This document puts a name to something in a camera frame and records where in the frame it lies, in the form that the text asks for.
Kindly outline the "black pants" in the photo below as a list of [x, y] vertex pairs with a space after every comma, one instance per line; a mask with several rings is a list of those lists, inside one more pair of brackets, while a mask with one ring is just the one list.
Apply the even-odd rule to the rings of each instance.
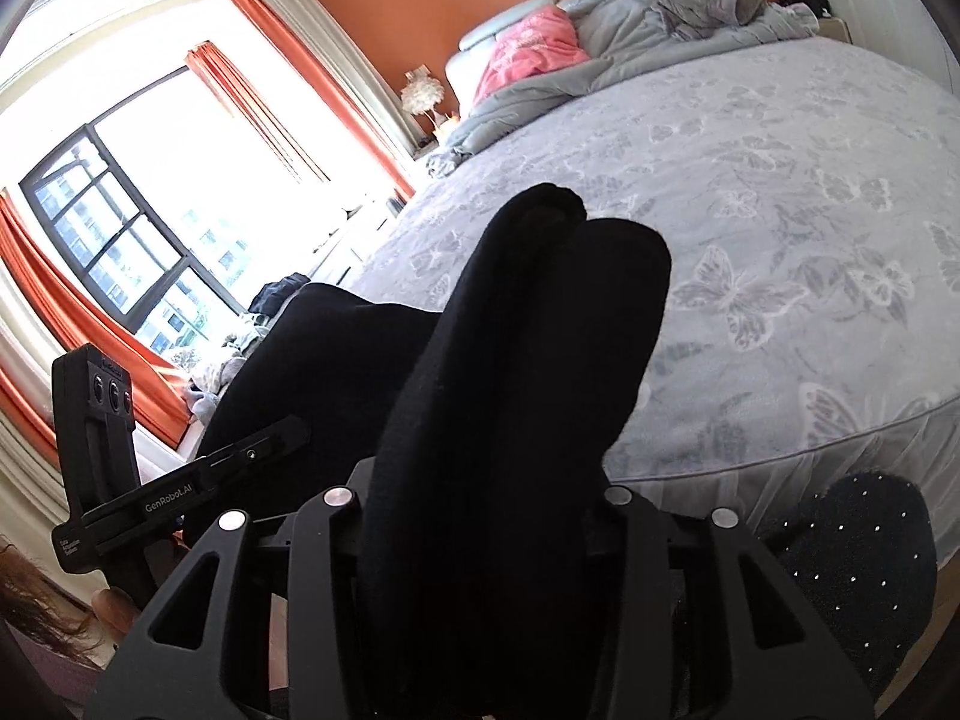
[[516, 195], [439, 312], [309, 284], [231, 382], [215, 452], [306, 440], [239, 505], [289, 511], [373, 467], [347, 647], [391, 718], [583, 718], [613, 572], [602, 461], [658, 343], [672, 257], [569, 188]]

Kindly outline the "dark clothes on sill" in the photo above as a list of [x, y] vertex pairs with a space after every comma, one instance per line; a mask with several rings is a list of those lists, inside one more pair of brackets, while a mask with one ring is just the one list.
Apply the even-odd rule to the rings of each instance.
[[308, 283], [309, 278], [302, 273], [291, 273], [288, 277], [265, 283], [252, 298], [247, 312], [254, 316], [275, 317], [283, 304]]

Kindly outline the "black framed window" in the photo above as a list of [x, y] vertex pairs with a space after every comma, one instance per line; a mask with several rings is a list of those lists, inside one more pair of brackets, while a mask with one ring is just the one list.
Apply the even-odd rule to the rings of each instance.
[[171, 71], [78, 127], [21, 182], [99, 307], [151, 351], [179, 361], [228, 338], [238, 303], [146, 201], [98, 127], [182, 75]]

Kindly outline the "pink pillow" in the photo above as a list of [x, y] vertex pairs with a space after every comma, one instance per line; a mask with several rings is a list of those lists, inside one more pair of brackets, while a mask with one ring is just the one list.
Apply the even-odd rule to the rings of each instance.
[[589, 59], [566, 11], [556, 5], [545, 5], [524, 16], [496, 39], [473, 102], [480, 104], [512, 83], [565, 70]]

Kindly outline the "grey butterfly bed cover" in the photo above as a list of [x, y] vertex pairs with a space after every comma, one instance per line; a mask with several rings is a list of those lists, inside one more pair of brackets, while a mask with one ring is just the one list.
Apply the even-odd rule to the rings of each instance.
[[752, 525], [866, 470], [958, 546], [958, 103], [811, 37], [693, 60], [556, 109], [433, 182], [347, 278], [438, 310], [500, 206], [573, 188], [674, 259], [612, 479]]

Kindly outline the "black dotted slipper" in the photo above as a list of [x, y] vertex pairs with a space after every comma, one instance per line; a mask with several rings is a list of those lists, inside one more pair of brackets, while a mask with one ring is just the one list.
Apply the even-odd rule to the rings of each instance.
[[760, 541], [871, 694], [884, 694], [934, 608], [937, 553], [921, 491], [890, 473], [854, 473], [765, 527]]

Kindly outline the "white feather table lamp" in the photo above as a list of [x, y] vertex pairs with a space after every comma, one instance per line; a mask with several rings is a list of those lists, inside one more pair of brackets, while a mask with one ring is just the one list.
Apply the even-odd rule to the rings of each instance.
[[402, 109], [413, 117], [428, 117], [433, 126], [433, 135], [438, 142], [444, 138], [443, 127], [448, 117], [439, 112], [444, 101], [444, 86], [431, 75], [426, 65], [419, 65], [405, 73], [405, 86], [400, 93]]

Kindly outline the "grey crumpled duvet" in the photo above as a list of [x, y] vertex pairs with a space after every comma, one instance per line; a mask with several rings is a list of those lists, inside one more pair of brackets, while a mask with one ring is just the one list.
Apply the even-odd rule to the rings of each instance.
[[809, 7], [782, 8], [770, 0], [750, 25], [720, 29], [695, 41], [669, 34], [652, 0], [568, 0], [556, 6], [573, 21], [579, 44], [590, 59], [512, 83], [476, 104], [446, 144], [428, 156], [430, 176], [446, 176], [496, 140], [571, 99], [686, 60], [804, 39], [818, 32], [817, 15]]

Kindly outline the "orange curtain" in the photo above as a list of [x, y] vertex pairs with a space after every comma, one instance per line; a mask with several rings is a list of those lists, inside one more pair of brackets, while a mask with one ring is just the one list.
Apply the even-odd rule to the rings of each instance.
[[[415, 188], [398, 169], [389, 140], [377, 132], [345, 83], [319, 54], [308, 28], [340, 26], [317, 0], [229, 0], [278, 54], [331, 108], [352, 137], [408, 200]], [[178, 447], [189, 424], [184, 372], [149, 351], [94, 304], [91, 294], [65, 277], [31, 237], [8, 195], [2, 197], [2, 426], [23, 444], [23, 454], [60, 470], [52, 421], [50, 365], [62, 351], [102, 341], [133, 377], [133, 414], [156, 445]]]

